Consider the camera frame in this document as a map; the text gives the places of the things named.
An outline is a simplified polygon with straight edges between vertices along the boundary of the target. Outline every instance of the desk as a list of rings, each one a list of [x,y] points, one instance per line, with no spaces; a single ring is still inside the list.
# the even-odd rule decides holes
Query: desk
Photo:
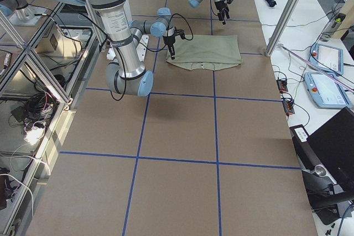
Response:
[[[153,92],[117,103],[99,58],[27,235],[315,236],[254,1],[226,25],[208,0],[129,2],[134,19],[168,6],[195,34],[237,34],[244,63],[188,71],[148,52]]]
[[[268,42],[269,38],[272,36],[275,26],[268,26],[277,24],[279,17],[285,7],[287,0],[275,0],[277,5],[274,8],[270,8],[267,6],[264,0],[254,0],[257,6],[257,11],[259,14],[259,19],[262,23],[263,34],[266,42]],[[302,50],[307,46],[311,45],[317,38],[317,36],[321,33],[322,29],[328,22],[327,17],[325,16],[325,12],[322,10],[317,0],[299,0],[299,3],[292,14],[288,25],[303,25],[308,22],[313,22],[315,20],[320,19],[318,22],[311,23],[306,26],[300,27],[286,27],[283,35],[280,38],[280,42],[284,44],[288,49],[296,49]],[[353,64],[353,60],[350,57],[348,51],[346,50],[344,44],[340,39],[332,39],[325,43],[326,45],[331,45],[335,47],[339,47],[343,49],[344,62]],[[307,59],[309,56],[309,49],[305,51],[296,51],[295,53],[299,54],[301,57]],[[289,67],[289,55],[284,50],[275,49],[274,53],[271,56],[272,64],[279,66],[280,71],[284,72],[288,78],[295,78],[299,80],[299,76],[291,73],[288,70]],[[298,74],[302,74],[302,70],[299,67],[303,67],[305,63],[302,63],[300,60],[295,58],[291,59],[290,69],[293,72]],[[344,76],[349,78],[350,80],[354,80],[354,69],[353,67],[345,67],[344,68]],[[298,82],[294,80],[289,81],[288,84],[289,93],[291,95],[295,95],[296,87]],[[354,95],[352,93],[347,94],[349,99],[354,102]],[[295,99],[295,103],[304,107],[310,114],[311,120],[309,124],[306,126],[306,130],[309,134],[313,133],[317,130],[321,125],[327,122],[332,116],[334,116],[339,110],[338,109],[320,109],[313,103],[310,98],[309,93],[303,83],[299,85],[297,97]],[[305,124],[307,121],[306,113],[301,110],[299,107],[295,106],[295,114],[290,116],[288,120],[289,126],[294,126],[298,124]],[[316,215],[314,215],[317,225],[317,231],[319,235],[323,235],[327,231],[327,229],[332,229],[330,226],[324,227],[321,221],[318,219]],[[343,227],[341,236],[352,235],[354,231],[354,222],[350,222],[345,220],[346,225]]]

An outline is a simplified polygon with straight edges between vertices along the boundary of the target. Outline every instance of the metal frame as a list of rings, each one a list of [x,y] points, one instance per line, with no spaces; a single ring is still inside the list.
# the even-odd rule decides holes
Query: metal frame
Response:
[[[283,34],[285,27],[287,26],[287,23],[290,19],[291,14],[293,13],[296,5],[298,4],[298,1],[299,0],[288,0],[280,18],[279,18],[277,26],[272,34],[272,37],[270,37],[269,43],[268,43],[267,48],[265,50],[266,56],[272,55],[276,45],[278,44],[280,37]]]

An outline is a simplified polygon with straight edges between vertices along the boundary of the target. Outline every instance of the monitor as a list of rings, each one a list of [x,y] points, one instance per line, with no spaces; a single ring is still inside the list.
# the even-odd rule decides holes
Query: monitor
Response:
[[[343,108],[308,143],[343,190],[354,191],[354,113]]]

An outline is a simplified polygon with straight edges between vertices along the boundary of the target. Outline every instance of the white cable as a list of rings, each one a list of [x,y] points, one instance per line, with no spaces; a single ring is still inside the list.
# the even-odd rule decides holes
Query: white cable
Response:
[[[33,214],[34,214],[34,196],[33,196],[33,193],[31,191],[31,189],[27,185],[22,183],[21,181],[17,180],[17,178],[12,176],[11,174],[0,174],[0,176],[9,176],[9,177],[11,177],[15,181],[17,181],[19,184],[21,184],[23,187],[25,187],[27,189],[27,191],[29,191],[29,193],[31,194],[31,198],[32,198],[32,217],[33,217]]]
[[[10,158],[10,160],[13,159],[13,158],[30,158],[30,159],[32,159],[32,160],[38,162],[38,163],[42,163],[42,164],[47,168],[48,174],[51,175],[51,171],[50,171],[49,164],[46,163],[46,162],[44,162],[44,161],[42,161],[41,159],[37,159],[37,158],[35,158],[35,157],[31,157],[31,156],[28,156],[28,155],[4,156],[4,155],[2,155],[1,153],[0,153],[0,156],[3,157],[3,158]]]

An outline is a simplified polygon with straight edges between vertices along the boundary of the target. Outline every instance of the aluminum pole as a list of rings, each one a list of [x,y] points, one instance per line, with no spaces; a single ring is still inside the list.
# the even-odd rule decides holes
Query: aluminum pole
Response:
[[[12,23],[6,18],[4,13],[0,11],[0,24],[4,27],[5,31],[11,36],[14,42],[17,44],[17,47],[25,49],[26,42],[23,40],[21,35],[16,31]]]
[[[265,55],[266,56],[271,56],[280,37],[283,34],[283,31],[285,29],[285,27],[287,26],[287,23],[290,19],[291,14],[293,13],[296,5],[298,4],[299,0],[288,0],[280,18],[279,21],[277,23],[277,26],[272,34],[272,37],[270,37],[268,46],[265,50]]]

